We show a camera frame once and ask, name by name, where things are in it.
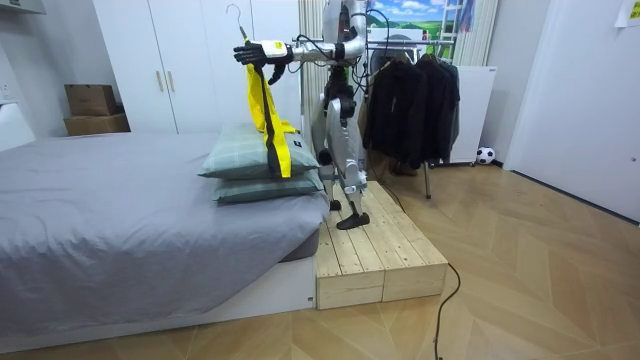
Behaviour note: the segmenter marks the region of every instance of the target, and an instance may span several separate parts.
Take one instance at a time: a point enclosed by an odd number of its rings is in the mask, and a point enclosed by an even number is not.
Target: robot leg
[[[339,230],[353,229],[369,224],[369,215],[362,211],[362,191],[367,186],[364,172],[359,169],[362,141],[354,119],[340,117],[340,99],[329,102],[327,108],[329,152],[338,170],[340,187],[343,189],[353,214],[336,224]]]
[[[333,198],[333,184],[336,180],[336,168],[333,165],[331,153],[327,149],[327,119],[324,116],[324,94],[320,94],[318,101],[314,104],[313,119],[311,119],[311,140],[316,158],[320,163],[320,180],[324,185],[324,190],[329,196],[330,210],[340,211],[342,205],[339,200]]]

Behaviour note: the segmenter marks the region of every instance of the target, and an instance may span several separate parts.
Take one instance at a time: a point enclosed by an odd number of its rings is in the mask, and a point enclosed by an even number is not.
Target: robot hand
[[[242,65],[287,65],[293,61],[291,46],[282,41],[247,41],[244,46],[234,48],[233,51],[233,57]]]

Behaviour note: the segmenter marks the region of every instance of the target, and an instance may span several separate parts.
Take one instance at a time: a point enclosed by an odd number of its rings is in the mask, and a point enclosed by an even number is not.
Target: soccer ball
[[[482,165],[491,164],[491,162],[496,158],[496,152],[493,151],[492,148],[480,148],[478,149],[477,154],[478,157],[476,159],[476,162]]]

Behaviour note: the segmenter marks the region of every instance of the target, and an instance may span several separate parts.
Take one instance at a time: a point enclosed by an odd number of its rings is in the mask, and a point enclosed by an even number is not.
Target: white door
[[[238,29],[238,11],[231,7],[227,13],[226,9],[229,4],[240,8],[240,24],[247,36],[253,38],[251,4],[249,0],[201,0],[200,3],[213,67],[218,124],[250,123],[246,69],[233,58],[233,48],[244,43]]]
[[[291,39],[300,34],[300,14],[298,0],[252,0],[253,31],[256,40],[282,40],[291,43]],[[291,64],[291,70],[300,66]],[[271,78],[273,66],[265,67],[265,77]],[[302,100],[300,95],[300,72],[295,74],[285,70],[277,83],[271,86],[271,94],[282,120],[287,120],[295,128],[302,126]]]
[[[178,133],[214,132],[218,108],[200,0],[149,0]]]
[[[551,2],[505,165],[638,221],[640,28],[619,11]]]
[[[94,0],[133,132],[176,133],[147,0]]]

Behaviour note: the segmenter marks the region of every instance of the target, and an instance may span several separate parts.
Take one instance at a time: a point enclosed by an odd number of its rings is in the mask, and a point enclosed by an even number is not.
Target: cardboard box
[[[117,113],[111,85],[65,85],[71,115],[107,116]]]
[[[110,116],[72,116],[64,119],[70,136],[129,132],[125,114]]]

